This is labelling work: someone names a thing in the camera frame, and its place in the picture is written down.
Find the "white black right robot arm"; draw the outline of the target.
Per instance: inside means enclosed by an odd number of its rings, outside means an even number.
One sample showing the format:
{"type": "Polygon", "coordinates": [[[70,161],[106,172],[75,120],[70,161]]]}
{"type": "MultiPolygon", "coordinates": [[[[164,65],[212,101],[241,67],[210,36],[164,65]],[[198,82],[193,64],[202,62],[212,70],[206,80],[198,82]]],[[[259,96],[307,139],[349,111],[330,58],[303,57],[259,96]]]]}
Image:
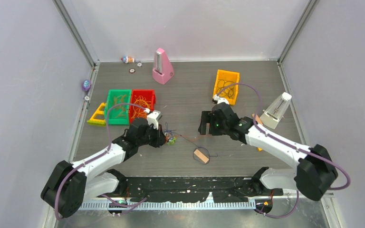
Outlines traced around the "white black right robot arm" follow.
{"type": "Polygon", "coordinates": [[[289,189],[319,201],[338,177],[324,146],[316,144],[311,147],[288,140],[251,117],[238,117],[226,103],[216,104],[210,111],[202,111],[198,132],[201,135],[227,135],[234,141],[261,148],[290,166],[286,170],[261,168],[252,182],[254,192],[259,195],[272,189],[289,189]]]}

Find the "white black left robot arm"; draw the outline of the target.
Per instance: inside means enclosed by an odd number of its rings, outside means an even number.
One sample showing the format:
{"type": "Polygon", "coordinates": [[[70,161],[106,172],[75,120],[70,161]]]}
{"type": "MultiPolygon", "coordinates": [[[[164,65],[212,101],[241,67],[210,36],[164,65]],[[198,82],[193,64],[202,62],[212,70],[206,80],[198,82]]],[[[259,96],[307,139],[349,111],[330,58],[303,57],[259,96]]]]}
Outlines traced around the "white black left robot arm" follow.
{"type": "Polygon", "coordinates": [[[165,143],[161,124],[136,118],[121,136],[101,151],[73,163],[65,160],[57,163],[40,197],[59,218],[68,218],[85,201],[106,193],[123,196],[127,178],[112,167],[137,154],[141,146],[159,148],[165,143]]]}

